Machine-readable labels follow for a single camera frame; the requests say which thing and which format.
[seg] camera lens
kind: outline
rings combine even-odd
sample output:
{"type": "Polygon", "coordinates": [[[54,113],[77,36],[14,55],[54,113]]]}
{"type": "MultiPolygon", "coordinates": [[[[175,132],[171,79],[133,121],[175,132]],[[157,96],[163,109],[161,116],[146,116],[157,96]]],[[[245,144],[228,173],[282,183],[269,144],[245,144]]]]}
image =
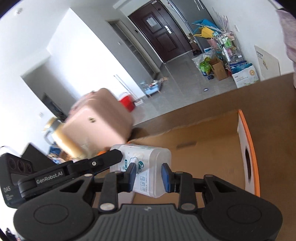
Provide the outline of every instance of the camera lens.
{"type": "Polygon", "coordinates": [[[8,160],[8,165],[10,166],[11,169],[15,169],[15,161],[12,158],[9,158],[8,160]]]}
{"type": "Polygon", "coordinates": [[[32,173],[32,167],[30,166],[30,164],[27,164],[27,170],[29,173],[32,173]]]}
{"type": "Polygon", "coordinates": [[[25,166],[23,164],[22,161],[17,161],[17,167],[20,170],[20,172],[24,172],[25,171],[25,166]]]}

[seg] ceiling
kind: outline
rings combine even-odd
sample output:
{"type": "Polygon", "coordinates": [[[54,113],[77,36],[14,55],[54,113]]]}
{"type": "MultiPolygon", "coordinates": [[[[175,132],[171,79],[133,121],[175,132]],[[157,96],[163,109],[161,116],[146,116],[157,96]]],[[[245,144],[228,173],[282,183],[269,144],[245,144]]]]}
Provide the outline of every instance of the ceiling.
{"type": "Polygon", "coordinates": [[[0,71],[47,47],[70,7],[113,5],[117,0],[22,0],[0,19],[0,71]]]}

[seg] blue basket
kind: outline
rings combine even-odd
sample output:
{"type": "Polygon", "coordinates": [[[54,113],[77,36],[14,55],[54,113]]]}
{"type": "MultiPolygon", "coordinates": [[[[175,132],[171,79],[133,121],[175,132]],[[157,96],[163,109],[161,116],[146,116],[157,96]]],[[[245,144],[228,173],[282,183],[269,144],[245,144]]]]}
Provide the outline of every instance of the blue basket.
{"type": "MultiPolygon", "coordinates": [[[[203,24],[203,25],[207,25],[207,26],[212,26],[214,28],[219,29],[215,24],[213,24],[211,21],[207,20],[207,19],[202,19],[202,20],[198,20],[193,22],[192,24],[194,25],[198,25],[198,24],[203,24]]],[[[194,34],[199,30],[199,28],[201,28],[202,26],[199,25],[199,27],[197,29],[194,30],[194,34]]]]}

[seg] pink suitcase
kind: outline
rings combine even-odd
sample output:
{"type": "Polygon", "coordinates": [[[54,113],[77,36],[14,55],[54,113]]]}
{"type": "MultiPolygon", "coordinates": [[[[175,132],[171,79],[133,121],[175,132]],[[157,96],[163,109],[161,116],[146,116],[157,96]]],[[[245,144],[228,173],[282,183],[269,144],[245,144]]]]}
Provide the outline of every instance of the pink suitcase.
{"type": "Polygon", "coordinates": [[[64,134],[93,155],[115,144],[124,144],[131,134],[133,117],[107,89],[88,94],[70,111],[64,134]]]}

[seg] round hole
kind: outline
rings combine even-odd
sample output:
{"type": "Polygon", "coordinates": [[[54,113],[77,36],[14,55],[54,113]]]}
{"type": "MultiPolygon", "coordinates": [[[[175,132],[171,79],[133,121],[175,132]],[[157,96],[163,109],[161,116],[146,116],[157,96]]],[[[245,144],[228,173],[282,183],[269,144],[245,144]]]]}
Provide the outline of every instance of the round hole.
{"type": "Polygon", "coordinates": [[[15,161],[12,158],[9,158],[8,165],[10,166],[11,169],[16,168],[15,161]]]}
{"type": "Polygon", "coordinates": [[[28,173],[32,173],[32,167],[30,166],[30,164],[27,164],[27,170],[28,170],[28,173]]]}
{"type": "Polygon", "coordinates": [[[23,164],[22,161],[17,161],[17,167],[20,170],[20,172],[24,172],[25,171],[25,166],[23,164]]]}
{"type": "Polygon", "coordinates": [[[246,148],[245,151],[245,156],[246,156],[246,161],[247,161],[247,169],[248,169],[248,180],[249,182],[251,181],[251,177],[252,177],[252,171],[251,171],[251,160],[250,160],[250,155],[249,155],[249,151],[246,148]]]}

